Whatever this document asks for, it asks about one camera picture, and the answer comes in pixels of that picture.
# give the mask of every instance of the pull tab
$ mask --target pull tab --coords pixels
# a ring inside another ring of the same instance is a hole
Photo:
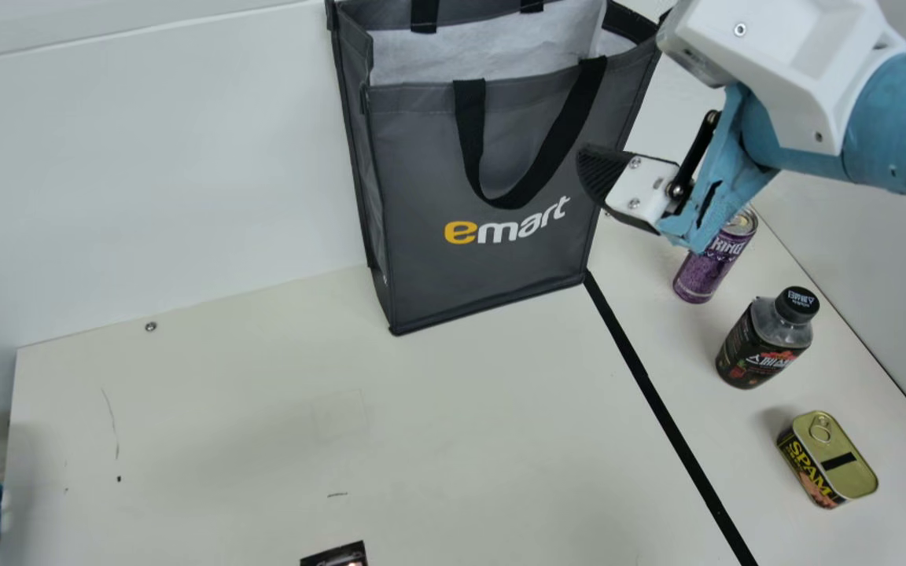
[[[827,415],[816,415],[809,424],[809,436],[823,444],[831,443],[831,419]]]

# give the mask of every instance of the shopping bag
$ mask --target shopping bag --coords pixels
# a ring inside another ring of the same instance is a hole
[[[326,0],[366,260],[395,334],[582,282],[586,144],[622,149],[657,25],[604,0]]]

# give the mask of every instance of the tabletop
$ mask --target tabletop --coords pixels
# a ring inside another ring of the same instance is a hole
[[[581,287],[398,338],[351,269],[22,348],[5,484],[6,565],[737,564]]]
[[[906,398],[790,253],[763,225],[712,301],[670,284],[687,252],[603,219],[590,260],[611,311],[757,562],[906,564]],[[815,291],[815,343],[758,389],[714,368],[727,333],[758,296]],[[820,509],[774,440],[792,418],[827,411],[878,476],[878,491]]]

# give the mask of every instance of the purple can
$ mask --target purple can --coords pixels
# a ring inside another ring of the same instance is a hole
[[[757,215],[754,211],[744,208],[737,212],[704,254],[687,254],[687,259],[676,272],[676,278],[673,278],[676,296],[693,304],[711,300],[755,233]]]

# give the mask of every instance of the white wall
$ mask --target white wall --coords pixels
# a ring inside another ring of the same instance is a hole
[[[0,53],[298,0],[0,0]]]
[[[880,4],[906,36],[906,0]],[[756,204],[906,393],[906,197],[783,173]]]
[[[0,55],[0,411],[23,344],[362,261],[321,0]]]

